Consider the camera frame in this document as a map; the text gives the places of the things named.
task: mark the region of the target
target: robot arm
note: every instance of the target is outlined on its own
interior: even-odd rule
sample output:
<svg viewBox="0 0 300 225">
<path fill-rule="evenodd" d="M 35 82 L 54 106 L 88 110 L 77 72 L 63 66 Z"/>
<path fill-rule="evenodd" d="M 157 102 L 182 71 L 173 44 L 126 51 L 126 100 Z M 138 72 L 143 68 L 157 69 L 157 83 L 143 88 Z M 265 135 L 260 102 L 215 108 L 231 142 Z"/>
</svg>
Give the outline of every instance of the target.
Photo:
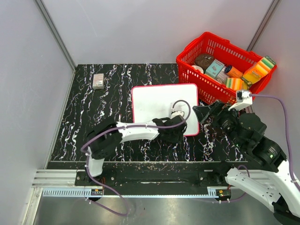
<svg viewBox="0 0 300 225">
<path fill-rule="evenodd" d="M 111 156 L 120 143 L 141 139 L 180 142 L 187 128 L 186 119 L 183 119 L 183 116 L 184 112 L 174 111 L 170 118 L 153 119 L 146 123 L 116 122 L 113 117 L 105 119 L 88 134 L 88 140 L 91 140 L 104 131 L 112 130 L 88 146 L 91 176 L 97 177 L 102 174 L 104 159 Z"/>
<path fill-rule="evenodd" d="M 272 140 L 264 136 L 267 128 L 254 113 L 239 116 L 238 110 L 252 104 L 249 91 L 237 91 L 237 103 L 229 106 L 215 102 L 209 106 L 194 106 L 200 123 L 214 116 L 212 125 L 222 128 L 239 147 L 253 167 L 272 181 L 276 189 L 267 188 L 228 166 L 227 172 L 217 172 L 224 176 L 226 183 L 235 186 L 268 207 L 282 224 L 300 224 L 300 191 L 292 181 L 289 162 L 285 153 Z"/>
<path fill-rule="evenodd" d="M 274 212 L 280 223 L 300 225 L 300 191 L 289 174 L 286 155 L 274 141 L 264 136 L 267 126 L 258 116 L 254 113 L 239 115 L 239 110 L 251 104 L 250 92 L 242 90 L 237 91 L 237 103 L 232 106 L 217 101 L 208 106 L 194 106 L 193 110 L 200 123 L 213 116 L 212 126 L 222 128 L 248 162 L 262 170 L 276 189 L 266 188 L 231 166 L 215 173 L 218 173 L 220 180 L 225 180 L 229 185 L 259 200 Z M 89 172 L 92 177 L 100 175 L 104 159 L 113 154 L 120 143 L 139 139 L 163 139 L 177 143 L 182 140 L 186 127 L 183 112 L 180 111 L 173 112 L 170 118 L 153 119 L 143 124 L 115 122 L 110 117 L 88 134 Z M 96 139 L 103 132 L 105 135 Z"/>
</svg>

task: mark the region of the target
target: white tray with red border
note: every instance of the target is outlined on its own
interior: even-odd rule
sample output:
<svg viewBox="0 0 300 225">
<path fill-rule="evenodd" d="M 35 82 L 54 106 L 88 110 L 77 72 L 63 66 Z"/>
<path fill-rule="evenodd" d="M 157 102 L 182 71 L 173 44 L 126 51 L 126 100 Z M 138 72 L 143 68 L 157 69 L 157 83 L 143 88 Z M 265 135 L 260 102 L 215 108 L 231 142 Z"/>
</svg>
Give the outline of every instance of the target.
<svg viewBox="0 0 300 225">
<path fill-rule="evenodd" d="M 151 121 L 154 118 L 170 117 L 171 107 L 177 100 L 186 100 L 191 106 L 191 115 L 187 120 L 184 136 L 199 133 L 199 123 L 192 107 L 198 105 L 197 86 L 188 84 L 168 84 L 137 86 L 131 90 L 134 123 Z M 188 106 L 184 102 L 175 105 L 175 110 L 184 111 L 186 117 Z"/>
</svg>

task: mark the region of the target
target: red plastic basket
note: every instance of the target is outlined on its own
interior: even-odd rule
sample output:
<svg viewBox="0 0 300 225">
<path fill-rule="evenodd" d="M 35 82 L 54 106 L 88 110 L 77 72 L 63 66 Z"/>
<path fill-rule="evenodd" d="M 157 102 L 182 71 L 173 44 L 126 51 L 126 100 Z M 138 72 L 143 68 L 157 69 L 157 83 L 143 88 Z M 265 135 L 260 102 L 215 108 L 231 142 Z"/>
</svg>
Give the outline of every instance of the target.
<svg viewBox="0 0 300 225">
<path fill-rule="evenodd" d="M 199 99 L 207 104 L 211 104 L 218 99 L 224 103 L 233 104 L 236 102 L 236 96 L 235 91 L 232 89 L 192 67 L 195 58 L 201 53 L 211 54 L 225 65 L 233 65 L 243 73 L 262 58 L 252 51 L 247 52 L 240 49 L 230 44 L 229 40 L 209 32 L 203 33 L 192 41 L 176 58 L 179 83 L 195 83 L 198 87 Z M 254 94 L 262 91 L 270 81 L 276 68 L 277 66 L 259 82 L 253 84 L 250 91 Z"/>
</svg>

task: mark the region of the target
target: gray wall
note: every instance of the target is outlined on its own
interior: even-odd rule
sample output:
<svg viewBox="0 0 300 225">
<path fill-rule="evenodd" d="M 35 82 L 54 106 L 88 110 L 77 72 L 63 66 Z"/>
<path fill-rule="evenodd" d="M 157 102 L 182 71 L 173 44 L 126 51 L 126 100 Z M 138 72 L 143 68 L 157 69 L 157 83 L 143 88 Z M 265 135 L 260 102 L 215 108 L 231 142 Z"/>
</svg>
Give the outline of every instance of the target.
<svg viewBox="0 0 300 225">
<path fill-rule="evenodd" d="M 0 1 L 0 224 L 20 219 L 72 71 L 32 0 Z"/>
<path fill-rule="evenodd" d="M 281 97 L 287 106 L 294 167 L 298 177 L 300 177 L 299 9 L 299 0 L 281 1 L 254 49 L 260 55 L 271 56 L 278 64 L 277 71 L 263 93 Z M 266 136 L 279 143 L 287 152 L 285 121 L 280 103 L 272 99 L 256 99 L 253 107 L 255 113 L 268 126 Z"/>
<path fill-rule="evenodd" d="M 43 0 L 77 64 L 170 63 L 211 31 L 247 48 L 271 0 Z"/>
</svg>

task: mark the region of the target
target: purple cable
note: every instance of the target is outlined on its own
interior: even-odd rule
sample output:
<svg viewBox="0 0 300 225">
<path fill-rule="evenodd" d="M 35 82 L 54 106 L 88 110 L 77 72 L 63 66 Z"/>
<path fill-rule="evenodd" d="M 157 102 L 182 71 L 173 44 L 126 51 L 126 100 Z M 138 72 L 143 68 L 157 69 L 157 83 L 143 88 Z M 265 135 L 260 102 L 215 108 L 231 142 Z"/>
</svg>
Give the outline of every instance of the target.
<svg viewBox="0 0 300 225">
<path fill-rule="evenodd" d="M 262 97 L 262 98 L 273 98 L 273 99 L 278 100 L 281 103 L 283 112 L 285 115 L 285 138 L 286 138 L 286 143 L 287 143 L 287 150 L 289 153 L 289 156 L 288 156 L 289 157 L 289 172 L 290 172 L 292 181 L 294 182 L 296 188 L 300 191 L 300 185 L 297 183 L 295 176 L 294 176 L 293 157 L 292 157 L 293 154 L 292 154 L 290 135 L 289 135 L 289 121 L 288 121 L 288 116 L 287 116 L 287 109 L 286 109 L 286 106 L 285 106 L 283 100 L 276 96 L 273 96 L 273 95 L 250 94 L 250 96 Z"/>
<path fill-rule="evenodd" d="M 187 106 L 188 106 L 188 114 L 187 114 L 187 117 L 186 117 L 182 122 L 180 122 L 180 123 L 178 123 L 178 124 L 175 124 L 175 125 L 171 125 L 171 126 L 165 126 L 165 127 L 164 127 L 164 126 L 154 126 L 154 125 L 143 125 L 143 124 L 139 124 L 139 125 L 137 125 L 137 124 L 134 125 L 134 124 L 133 124 L 133 125 L 129 125 L 129 126 L 127 126 L 127 127 L 125 127 L 125 126 L 122 126 L 122 127 L 114 127 L 114 128 L 108 129 L 108 130 L 106 130 L 106 131 L 104 131 L 104 132 L 98 134 L 97 136 L 93 137 L 92 139 L 90 139 L 88 142 L 86 142 L 86 143 L 81 147 L 80 151 L 83 152 L 83 153 L 89 154 L 89 152 L 86 151 L 85 149 L 86 149 L 92 142 L 94 142 L 95 140 L 97 140 L 99 137 L 101 137 L 101 136 L 103 136 L 103 135 L 105 135 L 105 134 L 107 134 L 107 133 L 109 133 L 109 132 L 115 131 L 115 130 L 126 129 L 126 128 L 157 128 L 157 129 L 169 129 L 169 128 L 175 128 L 175 127 L 177 127 L 177 126 L 179 126 L 179 125 L 185 123 L 185 122 L 188 120 L 188 118 L 189 118 L 189 116 L 190 116 L 190 114 L 191 114 L 191 106 L 190 106 L 190 105 L 188 104 L 188 102 L 185 101 L 185 100 L 177 100 L 177 101 L 173 104 L 172 108 L 174 108 L 174 106 L 175 106 L 178 102 L 184 102 L 184 103 L 187 104 Z M 90 174 L 90 170 L 89 170 L 89 158 L 90 158 L 90 157 L 89 157 L 89 155 L 88 155 L 88 156 L 87 156 L 87 159 L 86 159 L 86 171 L 87 171 L 87 174 L 88 174 L 88 176 L 90 177 L 90 179 L 91 179 L 92 181 L 94 181 L 96 184 L 99 184 L 99 185 L 101 185 L 101 186 L 103 186 L 103 187 L 105 187 L 105 188 L 108 188 L 108 189 L 110 189 L 111 191 L 113 191 L 115 194 L 117 194 L 117 195 L 124 201 L 124 203 L 125 203 L 125 206 L 126 206 L 126 213 L 123 214 L 123 213 L 116 212 L 116 211 L 114 211 L 114 210 L 112 210 L 112 209 L 110 209 L 110 208 L 108 208 L 108 207 L 106 207 L 106 206 L 104 206 L 104 205 L 102 205 L 102 204 L 100 204 L 100 203 L 97 203 L 97 202 L 94 202 L 94 201 L 91 201 L 91 200 L 90 200 L 90 203 L 96 204 L 96 205 L 98 205 L 98 206 L 100 206 L 100 207 L 102 207 L 102 208 L 104 208 L 104 209 L 110 211 L 111 213 L 118 215 L 118 216 L 122 216 L 122 217 L 128 216 L 128 214 L 129 214 L 129 207 L 128 207 L 128 202 L 127 202 L 127 200 L 126 200 L 125 198 L 123 198 L 122 195 L 121 195 L 119 192 L 117 192 L 115 189 L 113 189 L 112 187 L 110 187 L 110 186 L 108 186 L 108 185 L 106 185 L 106 184 L 103 184 L 103 183 L 101 183 L 101 182 L 95 180 L 95 179 L 92 177 L 92 175 Z"/>
<path fill-rule="evenodd" d="M 243 168 L 247 171 L 248 177 L 250 177 L 250 173 L 249 173 L 248 168 L 247 168 L 245 165 L 239 165 L 239 166 L 238 166 L 238 170 L 239 170 L 241 167 L 243 167 Z"/>
<path fill-rule="evenodd" d="M 125 198 L 123 198 L 123 196 L 122 196 L 119 192 L 117 192 L 115 189 L 113 189 L 112 187 L 110 187 L 110 186 L 108 186 L 108 185 L 106 185 L 106 184 L 103 184 L 103 183 L 97 181 L 95 178 L 92 177 L 92 175 L 90 174 L 90 170 L 89 170 L 89 158 L 90 158 L 90 157 L 87 156 L 87 159 L 86 159 L 86 168 L 87 168 L 87 170 L 86 170 L 86 171 L 87 171 L 88 176 L 90 177 L 90 179 L 91 179 L 92 181 L 94 181 L 96 184 L 99 184 L 99 185 L 101 185 L 101 186 L 103 186 L 103 187 L 105 187 L 105 188 L 107 188 L 107 189 L 110 189 L 110 190 L 113 191 L 115 194 L 117 194 L 117 195 L 124 201 L 124 203 L 125 203 L 126 213 L 119 213 L 119 212 L 116 212 L 116 211 L 114 211 L 114 210 L 112 210 L 112 209 L 110 209 L 110 208 L 108 208 L 108 207 L 106 207 L 106 206 L 104 206 L 104 205 L 102 205 L 102 204 L 100 204 L 100 203 L 98 203 L 98 202 L 94 202 L 94 201 L 92 201 L 92 200 L 90 200 L 90 203 L 93 203 L 93 204 L 95 204 L 95 205 L 98 205 L 98 206 L 100 206 L 100 207 L 102 207 L 102 208 L 104 208 L 104 209 L 106 209 L 106 210 L 112 212 L 113 214 L 116 214 L 117 216 L 121 216 L 121 217 L 126 217 L 126 216 L 128 216 L 128 214 L 129 214 L 128 201 L 127 201 Z"/>
</svg>

